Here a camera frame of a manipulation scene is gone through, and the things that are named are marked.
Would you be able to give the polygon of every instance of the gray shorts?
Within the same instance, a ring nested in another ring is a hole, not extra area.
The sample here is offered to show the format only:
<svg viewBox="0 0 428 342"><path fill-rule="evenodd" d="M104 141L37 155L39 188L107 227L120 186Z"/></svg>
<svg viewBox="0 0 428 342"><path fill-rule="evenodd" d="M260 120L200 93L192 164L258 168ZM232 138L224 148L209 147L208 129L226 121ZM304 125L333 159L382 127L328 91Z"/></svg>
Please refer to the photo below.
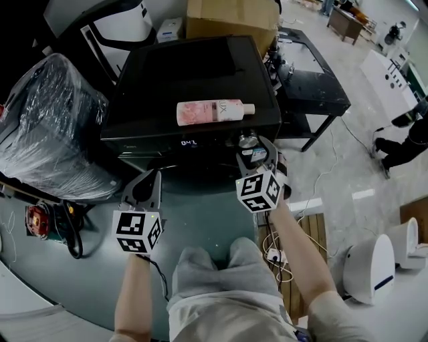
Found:
<svg viewBox="0 0 428 342"><path fill-rule="evenodd" d="M204 249L187 247L173 274L173 295L167 309L184 298L222 291L251 291L282 298L257 245L248 238L238 238L230 246L224 269L218 269Z"/></svg>

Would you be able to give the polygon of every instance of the black and white marker cube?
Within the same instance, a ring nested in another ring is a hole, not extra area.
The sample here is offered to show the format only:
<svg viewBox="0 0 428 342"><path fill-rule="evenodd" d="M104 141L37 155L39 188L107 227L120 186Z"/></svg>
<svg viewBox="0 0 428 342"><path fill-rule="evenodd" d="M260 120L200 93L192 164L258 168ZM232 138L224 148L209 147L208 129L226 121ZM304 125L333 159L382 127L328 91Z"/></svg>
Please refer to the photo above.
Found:
<svg viewBox="0 0 428 342"><path fill-rule="evenodd" d="M273 210L280 198L280 185L272 171L265 171L236 181L238 200L250 212Z"/></svg>
<svg viewBox="0 0 428 342"><path fill-rule="evenodd" d="M113 212L113 235L124 252L149 255L162 234L158 212Z"/></svg>

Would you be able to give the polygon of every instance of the plastic-wrapped machine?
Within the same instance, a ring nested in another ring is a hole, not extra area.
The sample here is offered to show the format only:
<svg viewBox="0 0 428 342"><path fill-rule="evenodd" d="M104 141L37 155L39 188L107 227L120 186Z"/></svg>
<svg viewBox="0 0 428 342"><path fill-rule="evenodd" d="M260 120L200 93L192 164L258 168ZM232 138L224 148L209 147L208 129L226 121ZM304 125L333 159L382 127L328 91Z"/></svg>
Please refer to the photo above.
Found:
<svg viewBox="0 0 428 342"><path fill-rule="evenodd" d="M106 106L67 58L46 57L18 81L5 104L0 172L67 200L111 196L121 181L93 159Z"/></svg>

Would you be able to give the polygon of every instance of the person in black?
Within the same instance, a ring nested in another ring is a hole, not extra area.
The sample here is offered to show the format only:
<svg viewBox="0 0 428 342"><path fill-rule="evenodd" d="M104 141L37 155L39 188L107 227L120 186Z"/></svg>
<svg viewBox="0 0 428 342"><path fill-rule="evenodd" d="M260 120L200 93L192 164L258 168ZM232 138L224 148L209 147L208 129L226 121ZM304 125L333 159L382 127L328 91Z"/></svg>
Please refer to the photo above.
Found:
<svg viewBox="0 0 428 342"><path fill-rule="evenodd" d="M413 126L409 130L406 140L400 144L384 138L374 141L373 150L388 154L380 161L386 178L390 178L389 169L394 166L406 164L415 159L428 148L428 96L421 100L410 112L407 112L392 123L397 127Z"/></svg>

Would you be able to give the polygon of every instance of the electrical outlet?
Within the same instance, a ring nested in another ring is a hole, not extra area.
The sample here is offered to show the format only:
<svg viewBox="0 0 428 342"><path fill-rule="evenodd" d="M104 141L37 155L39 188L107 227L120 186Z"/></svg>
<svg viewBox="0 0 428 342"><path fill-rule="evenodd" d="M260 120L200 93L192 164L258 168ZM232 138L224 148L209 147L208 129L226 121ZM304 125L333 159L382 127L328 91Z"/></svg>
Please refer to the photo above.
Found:
<svg viewBox="0 0 428 342"><path fill-rule="evenodd" d="M280 254L278 253L278 251L276 249L271 248L267 252L266 259L269 261L280 261ZM288 264L286 254L284 253L283 250L281 250L281 263L282 264L284 264L284 263Z"/></svg>

